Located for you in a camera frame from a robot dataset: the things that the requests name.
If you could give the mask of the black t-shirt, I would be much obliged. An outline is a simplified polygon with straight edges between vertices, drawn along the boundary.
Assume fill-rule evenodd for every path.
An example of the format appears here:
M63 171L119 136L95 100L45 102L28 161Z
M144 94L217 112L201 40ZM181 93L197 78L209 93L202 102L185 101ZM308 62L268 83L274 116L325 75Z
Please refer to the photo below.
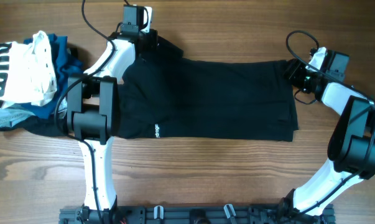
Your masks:
M190 60L159 39L124 72L117 135L291 142L299 125L287 65Z

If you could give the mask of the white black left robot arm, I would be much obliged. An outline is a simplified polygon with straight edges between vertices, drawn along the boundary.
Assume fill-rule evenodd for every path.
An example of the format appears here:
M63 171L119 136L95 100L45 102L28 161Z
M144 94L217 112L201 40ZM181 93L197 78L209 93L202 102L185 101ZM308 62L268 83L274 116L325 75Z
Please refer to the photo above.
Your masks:
M85 74L68 80L67 128L83 155L86 193L76 223L122 223L112 177L111 151L119 129L118 82L143 50L154 50L154 29L114 32Z

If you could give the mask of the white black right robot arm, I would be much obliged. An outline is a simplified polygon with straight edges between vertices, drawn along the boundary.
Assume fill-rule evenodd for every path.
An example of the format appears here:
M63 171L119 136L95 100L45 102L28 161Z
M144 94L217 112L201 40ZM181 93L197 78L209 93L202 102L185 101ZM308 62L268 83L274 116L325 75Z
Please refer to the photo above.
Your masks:
M288 62L283 77L340 116L324 165L277 209L283 223L315 223L345 190L375 175L375 100L297 59Z

